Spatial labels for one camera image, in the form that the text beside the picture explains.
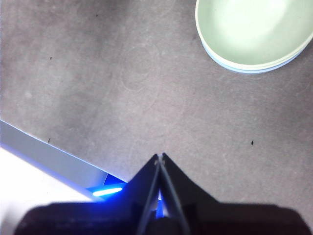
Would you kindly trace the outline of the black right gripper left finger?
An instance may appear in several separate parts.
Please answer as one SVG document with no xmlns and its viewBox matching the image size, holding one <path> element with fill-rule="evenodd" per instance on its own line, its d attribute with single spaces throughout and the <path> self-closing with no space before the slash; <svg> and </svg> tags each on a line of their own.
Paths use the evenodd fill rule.
<svg viewBox="0 0 313 235">
<path fill-rule="evenodd" d="M 16 235 L 136 234 L 157 200 L 159 157 L 153 155 L 123 189 L 105 201 L 53 203 L 29 210 Z"/>
</svg>

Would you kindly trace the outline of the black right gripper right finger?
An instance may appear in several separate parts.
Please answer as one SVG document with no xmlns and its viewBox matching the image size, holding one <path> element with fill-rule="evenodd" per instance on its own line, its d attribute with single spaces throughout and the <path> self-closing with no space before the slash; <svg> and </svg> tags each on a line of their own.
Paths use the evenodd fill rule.
<svg viewBox="0 0 313 235">
<path fill-rule="evenodd" d="M 165 153 L 160 160 L 164 203 L 189 235 L 308 235 L 298 212 L 273 204 L 220 202 Z"/>
</svg>

